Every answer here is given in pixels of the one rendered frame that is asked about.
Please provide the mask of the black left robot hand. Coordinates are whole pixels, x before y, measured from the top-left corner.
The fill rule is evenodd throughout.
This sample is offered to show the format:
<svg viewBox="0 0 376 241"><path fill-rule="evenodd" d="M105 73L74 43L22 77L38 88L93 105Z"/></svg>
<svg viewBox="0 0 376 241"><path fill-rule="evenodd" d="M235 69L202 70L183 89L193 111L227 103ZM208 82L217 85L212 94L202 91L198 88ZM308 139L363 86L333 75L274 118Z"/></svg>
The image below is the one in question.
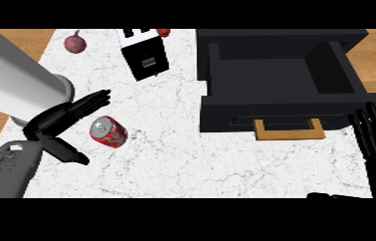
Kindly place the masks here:
<svg viewBox="0 0 376 241"><path fill-rule="evenodd" d="M100 90L72 103L62 103L43 111L24 127L28 140L62 161L87 165L90 158L59 138L62 132L95 111L111 103L111 91Z"/></svg>

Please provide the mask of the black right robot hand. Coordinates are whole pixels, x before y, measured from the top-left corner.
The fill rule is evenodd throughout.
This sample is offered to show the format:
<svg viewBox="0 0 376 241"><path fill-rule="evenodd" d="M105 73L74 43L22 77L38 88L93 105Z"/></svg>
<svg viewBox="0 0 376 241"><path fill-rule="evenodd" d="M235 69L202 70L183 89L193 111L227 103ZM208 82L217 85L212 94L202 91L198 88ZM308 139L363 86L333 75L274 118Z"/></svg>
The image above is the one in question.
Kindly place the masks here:
<svg viewBox="0 0 376 241"><path fill-rule="evenodd" d="M367 102L366 109L358 109L348 121L363 155L370 195L376 199L376 105Z"/></svg>

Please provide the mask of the red soda can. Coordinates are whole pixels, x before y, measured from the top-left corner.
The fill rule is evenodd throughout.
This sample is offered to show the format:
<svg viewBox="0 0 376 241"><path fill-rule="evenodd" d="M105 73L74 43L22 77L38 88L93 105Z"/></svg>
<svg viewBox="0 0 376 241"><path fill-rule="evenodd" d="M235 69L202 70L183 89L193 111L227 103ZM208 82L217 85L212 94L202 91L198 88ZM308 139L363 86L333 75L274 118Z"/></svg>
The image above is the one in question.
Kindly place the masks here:
<svg viewBox="0 0 376 241"><path fill-rule="evenodd" d="M102 116L93 121L90 136L100 144L111 148L118 148L127 142L128 132L109 116Z"/></svg>

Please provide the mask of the dark grey drawer box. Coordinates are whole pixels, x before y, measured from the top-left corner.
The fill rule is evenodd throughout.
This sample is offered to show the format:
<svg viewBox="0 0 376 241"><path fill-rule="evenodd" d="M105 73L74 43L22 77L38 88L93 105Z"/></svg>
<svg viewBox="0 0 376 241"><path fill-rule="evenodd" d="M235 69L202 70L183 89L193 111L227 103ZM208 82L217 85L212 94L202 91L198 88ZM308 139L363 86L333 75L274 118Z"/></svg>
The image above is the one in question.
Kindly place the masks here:
<svg viewBox="0 0 376 241"><path fill-rule="evenodd" d="M239 59L226 56L220 44L208 46L210 93L217 97L297 100L366 94L338 42L310 48L251 49Z"/></svg>

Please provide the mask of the dark grey drawer front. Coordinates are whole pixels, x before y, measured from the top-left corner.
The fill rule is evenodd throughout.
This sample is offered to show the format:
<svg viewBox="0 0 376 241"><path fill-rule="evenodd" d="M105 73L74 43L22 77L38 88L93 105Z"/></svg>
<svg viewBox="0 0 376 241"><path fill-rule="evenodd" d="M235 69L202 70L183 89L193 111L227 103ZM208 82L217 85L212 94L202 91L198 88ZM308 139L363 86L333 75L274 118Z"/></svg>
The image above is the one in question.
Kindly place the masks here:
<svg viewBox="0 0 376 241"><path fill-rule="evenodd" d="M199 131L254 131L263 120L267 130L307 129L307 121L320 119L325 130L350 126L348 115L376 104L376 94L314 94L271 96L207 96L201 98Z"/></svg>

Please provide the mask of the white cylinder with grey base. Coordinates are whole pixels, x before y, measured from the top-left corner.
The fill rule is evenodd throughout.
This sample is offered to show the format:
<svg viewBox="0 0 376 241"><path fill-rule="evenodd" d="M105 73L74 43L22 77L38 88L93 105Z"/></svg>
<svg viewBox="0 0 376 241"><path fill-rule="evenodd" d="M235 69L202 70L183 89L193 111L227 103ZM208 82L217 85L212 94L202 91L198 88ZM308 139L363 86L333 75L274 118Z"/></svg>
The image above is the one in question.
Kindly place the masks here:
<svg viewBox="0 0 376 241"><path fill-rule="evenodd" d="M71 81L52 74L0 35L0 112L19 126L49 108L74 99Z"/></svg>

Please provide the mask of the purple-red onion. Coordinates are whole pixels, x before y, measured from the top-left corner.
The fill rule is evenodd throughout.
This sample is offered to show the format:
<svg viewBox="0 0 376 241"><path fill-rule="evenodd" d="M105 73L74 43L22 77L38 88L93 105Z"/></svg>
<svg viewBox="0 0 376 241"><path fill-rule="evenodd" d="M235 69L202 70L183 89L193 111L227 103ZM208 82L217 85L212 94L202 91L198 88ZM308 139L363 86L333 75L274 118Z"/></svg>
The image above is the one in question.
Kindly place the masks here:
<svg viewBox="0 0 376 241"><path fill-rule="evenodd" d="M80 36L80 31L75 31L74 35L65 39L65 49L74 53L80 54L87 48L87 42Z"/></svg>

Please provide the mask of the black and white appliance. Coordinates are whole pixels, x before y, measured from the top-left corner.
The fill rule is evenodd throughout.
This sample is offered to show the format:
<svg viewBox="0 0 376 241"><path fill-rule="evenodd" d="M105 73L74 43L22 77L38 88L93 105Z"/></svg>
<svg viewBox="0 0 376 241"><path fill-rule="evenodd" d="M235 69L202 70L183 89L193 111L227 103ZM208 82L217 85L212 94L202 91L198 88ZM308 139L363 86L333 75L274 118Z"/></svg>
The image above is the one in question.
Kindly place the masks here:
<svg viewBox="0 0 376 241"><path fill-rule="evenodd" d="M156 29L118 29L121 51L137 81L170 69L164 39Z"/></svg>

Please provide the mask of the dark grey cabinet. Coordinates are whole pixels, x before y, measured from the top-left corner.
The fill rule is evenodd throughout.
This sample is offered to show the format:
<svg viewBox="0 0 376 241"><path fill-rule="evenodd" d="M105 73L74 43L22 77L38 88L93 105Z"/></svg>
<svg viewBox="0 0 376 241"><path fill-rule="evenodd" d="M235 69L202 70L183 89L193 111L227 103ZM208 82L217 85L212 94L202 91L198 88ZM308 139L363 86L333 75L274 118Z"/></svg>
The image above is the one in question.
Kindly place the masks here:
<svg viewBox="0 0 376 241"><path fill-rule="evenodd" d="M208 80L208 45L224 60L302 59L317 43L338 42L348 53L366 29L196 29L196 77Z"/></svg>

